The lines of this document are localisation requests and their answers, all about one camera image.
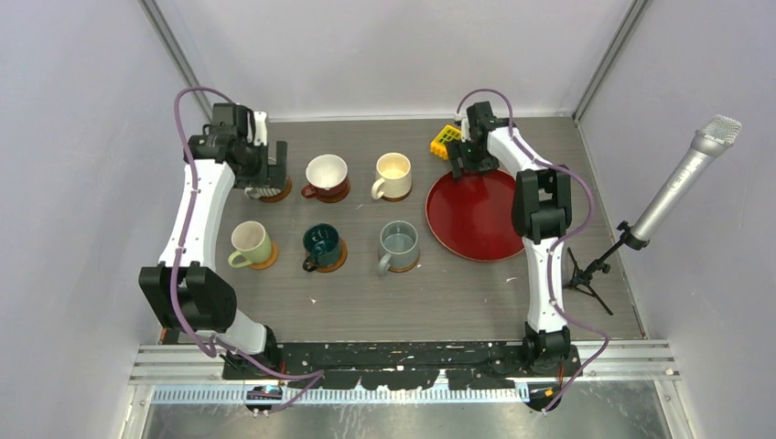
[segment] mug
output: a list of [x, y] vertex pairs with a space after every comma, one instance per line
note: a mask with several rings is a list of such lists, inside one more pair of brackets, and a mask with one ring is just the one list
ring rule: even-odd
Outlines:
[[302, 187], [302, 197], [334, 197], [348, 185], [348, 164], [337, 155], [319, 155], [307, 164], [305, 175], [310, 184]]
[[[229, 255], [229, 265], [234, 268], [266, 262], [272, 256], [272, 241], [264, 226], [256, 221], [245, 221], [234, 228], [232, 246], [237, 251]], [[240, 256], [245, 261], [235, 262], [234, 260]]]
[[399, 201], [412, 189], [410, 159], [399, 153], [388, 153], [377, 160], [376, 181], [372, 185], [372, 198]]
[[302, 262], [302, 269], [306, 272], [331, 267], [340, 261], [340, 234], [329, 224], [318, 224], [307, 229], [302, 244], [308, 253]]
[[377, 273], [402, 273], [415, 268], [420, 260], [417, 230], [407, 221], [391, 221], [380, 231], [380, 262]]

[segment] yellow toy brick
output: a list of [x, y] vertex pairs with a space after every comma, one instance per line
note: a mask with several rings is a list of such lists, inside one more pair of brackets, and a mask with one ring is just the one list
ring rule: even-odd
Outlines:
[[451, 140], [460, 140], [460, 130], [453, 125], [445, 125], [442, 131], [436, 135], [434, 140], [431, 141], [431, 154], [436, 155], [444, 160], [449, 160], [447, 157], [447, 148], [445, 145]]

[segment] microphone head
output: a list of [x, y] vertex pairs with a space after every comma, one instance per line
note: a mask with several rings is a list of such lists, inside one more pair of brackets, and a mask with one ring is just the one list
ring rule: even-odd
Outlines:
[[718, 114], [698, 133], [718, 144], [732, 145], [740, 131], [741, 122]]

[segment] brown mug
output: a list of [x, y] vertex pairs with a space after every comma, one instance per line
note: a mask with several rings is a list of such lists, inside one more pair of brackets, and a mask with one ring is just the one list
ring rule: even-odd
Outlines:
[[302, 197], [334, 197], [348, 186], [348, 164], [332, 154], [319, 155], [307, 164], [309, 185], [302, 187]]

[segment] cork coaster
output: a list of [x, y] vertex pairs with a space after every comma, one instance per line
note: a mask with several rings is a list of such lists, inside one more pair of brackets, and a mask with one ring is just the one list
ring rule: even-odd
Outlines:
[[338, 268], [340, 268], [342, 265], [345, 264], [345, 260], [348, 259], [348, 246], [345, 245], [345, 240], [343, 240], [342, 238], [339, 238], [339, 246], [342, 249], [342, 254], [339, 256], [339, 261], [337, 261], [337, 263], [335, 263], [330, 267], [317, 268], [316, 271], [318, 273], [331, 273], [336, 271]]
[[340, 192], [339, 194], [331, 195], [331, 196], [328, 196], [328, 197], [325, 197], [325, 196], [322, 196], [322, 195], [318, 195], [317, 199], [322, 201], [322, 202], [324, 202], [324, 203], [337, 203], [337, 202], [340, 202], [343, 199], [345, 199], [345, 197], [347, 197], [348, 194], [350, 194], [350, 179], [349, 178], [348, 178], [348, 182], [345, 183], [345, 188], [342, 189], [342, 192]]
[[410, 187], [410, 190], [408, 190], [406, 194], [402, 195], [402, 196], [401, 196], [401, 197], [399, 197], [399, 198], [388, 198], [388, 197], [383, 197], [383, 199], [384, 199], [385, 201], [391, 201], [392, 203], [395, 203], [395, 202], [401, 201], [401, 200], [403, 200], [403, 199], [405, 199], [405, 198], [409, 197], [411, 193], [412, 193], [412, 187]]
[[273, 195], [271, 197], [259, 197], [259, 199], [265, 203], [276, 203], [281, 199], [288, 197], [288, 194], [291, 193], [292, 186], [293, 186], [293, 183], [291, 182], [291, 176], [286, 176], [286, 188], [283, 189], [283, 192], [277, 195]]
[[[381, 259], [380, 258], [380, 253], [377, 253], [377, 260], [380, 261], [380, 259]], [[415, 259], [415, 261], [409, 267], [404, 267], [404, 268], [393, 268], [393, 267], [391, 267], [391, 268], [388, 269], [388, 271], [389, 272], [393, 272], [393, 273], [406, 273], [406, 272], [409, 272], [410, 270], [412, 270], [413, 268], [415, 268], [417, 266], [418, 262], [420, 262], [420, 252], [417, 253], [417, 259]]]
[[266, 270], [267, 268], [271, 267], [275, 261], [277, 261], [277, 244], [272, 241], [272, 253], [270, 253], [269, 259], [261, 263], [252, 263], [248, 266], [254, 270]]

